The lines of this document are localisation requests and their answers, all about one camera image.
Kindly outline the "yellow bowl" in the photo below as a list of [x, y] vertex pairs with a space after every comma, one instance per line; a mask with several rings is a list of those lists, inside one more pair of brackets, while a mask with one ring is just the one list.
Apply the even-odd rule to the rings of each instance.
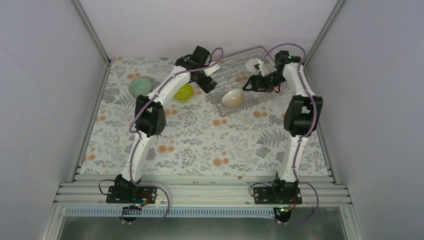
[[173, 96], [180, 103], [188, 102], [194, 95], [194, 88], [190, 84], [183, 85]]

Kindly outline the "beige bowl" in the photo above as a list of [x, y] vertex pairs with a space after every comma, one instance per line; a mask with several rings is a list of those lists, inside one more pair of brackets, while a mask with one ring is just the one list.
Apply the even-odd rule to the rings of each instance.
[[244, 102], [244, 91], [240, 88], [230, 90], [221, 98], [221, 103], [226, 108], [233, 108], [243, 104]]

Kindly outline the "pale green pink-base bowl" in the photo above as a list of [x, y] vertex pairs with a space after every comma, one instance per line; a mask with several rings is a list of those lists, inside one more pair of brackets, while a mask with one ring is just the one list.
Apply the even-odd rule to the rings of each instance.
[[129, 93], [134, 97], [137, 98], [140, 95], [147, 95], [149, 94], [153, 89], [153, 84], [151, 80], [145, 77], [139, 77], [134, 79], [128, 87]]

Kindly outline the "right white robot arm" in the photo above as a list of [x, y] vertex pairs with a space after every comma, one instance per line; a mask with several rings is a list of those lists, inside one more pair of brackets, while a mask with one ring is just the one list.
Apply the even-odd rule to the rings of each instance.
[[288, 51], [281, 50], [275, 55], [274, 63], [275, 71], [268, 73], [264, 61], [250, 58], [245, 67], [252, 76], [242, 89], [245, 92], [270, 93], [282, 83], [287, 83], [291, 92], [292, 97], [283, 119], [288, 143], [270, 188], [272, 200], [282, 204], [298, 196], [301, 183], [297, 174], [298, 163], [309, 137], [317, 128], [323, 99], [310, 88], [299, 56], [291, 56]]

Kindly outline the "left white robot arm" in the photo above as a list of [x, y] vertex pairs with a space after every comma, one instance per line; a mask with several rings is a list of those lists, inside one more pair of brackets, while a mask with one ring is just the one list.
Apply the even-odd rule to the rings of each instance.
[[197, 46], [193, 53], [178, 58], [167, 78], [147, 95], [136, 99], [134, 119], [129, 132], [135, 135], [130, 157], [124, 170], [115, 179], [115, 188], [124, 201], [131, 203], [139, 197], [138, 183], [143, 164], [154, 140], [166, 127], [165, 105], [186, 84], [196, 83], [205, 93], [215, 89], [211, 78], [219, 66], [212, 60], [213, 52]]

